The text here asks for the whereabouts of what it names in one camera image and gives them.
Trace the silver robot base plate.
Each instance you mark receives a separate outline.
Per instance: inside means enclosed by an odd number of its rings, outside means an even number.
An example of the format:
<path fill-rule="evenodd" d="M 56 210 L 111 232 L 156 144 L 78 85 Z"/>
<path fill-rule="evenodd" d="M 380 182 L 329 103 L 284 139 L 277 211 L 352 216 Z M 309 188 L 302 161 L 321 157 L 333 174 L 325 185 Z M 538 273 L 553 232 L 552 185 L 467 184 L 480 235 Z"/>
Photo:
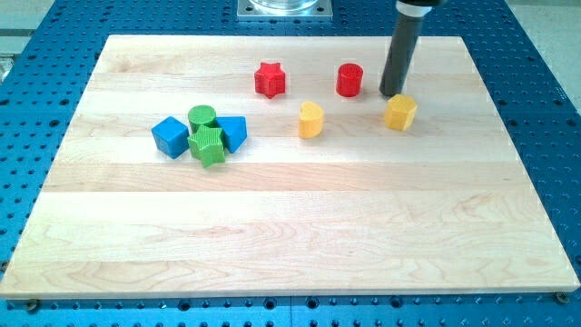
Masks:
<path fill-rule="evenodd" d="M 238 0 L 239 21 L 331 20 L 331 0 Z"/>

